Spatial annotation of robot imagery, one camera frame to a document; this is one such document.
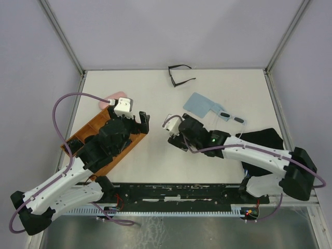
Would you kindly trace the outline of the light blue cleaning cloth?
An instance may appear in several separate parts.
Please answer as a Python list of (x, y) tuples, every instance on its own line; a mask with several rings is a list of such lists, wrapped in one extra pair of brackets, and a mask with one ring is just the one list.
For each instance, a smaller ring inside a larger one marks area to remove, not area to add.
[(218, 103), (208, 99), (201, 94), (194, 92), (187, 102), (184, 104), (183, 109), (191, 112), (199, 118), (204, 118), (209, 111), (219, 114), (225, 109)]

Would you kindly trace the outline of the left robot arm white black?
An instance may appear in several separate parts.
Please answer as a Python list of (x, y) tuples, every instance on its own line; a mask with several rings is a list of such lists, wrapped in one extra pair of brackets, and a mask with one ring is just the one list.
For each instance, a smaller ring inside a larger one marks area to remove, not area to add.
[(10, 198), (23, 231), (33, 236), (62, 214), (90, 202), (110, 202), (115, 190), (107, 174), (149, 133), (150, 116), (109, 106), (79, 129), (62, 150), (70, 162), (39, 186)]

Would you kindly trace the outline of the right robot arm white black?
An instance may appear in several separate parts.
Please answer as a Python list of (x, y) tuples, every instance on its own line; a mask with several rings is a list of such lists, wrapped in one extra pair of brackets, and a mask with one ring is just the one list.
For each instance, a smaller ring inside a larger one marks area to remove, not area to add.
[(310, 198), (317, 168), (302, 148), (289, 151), (265, 147), (220, 130), (208, 131), (187, 114), (168, 115), (162, 127), (170, 134), (168, 143), (183, 151), (251, 165), (238, 190), (242, 202), (279, 193), (300, 201)]

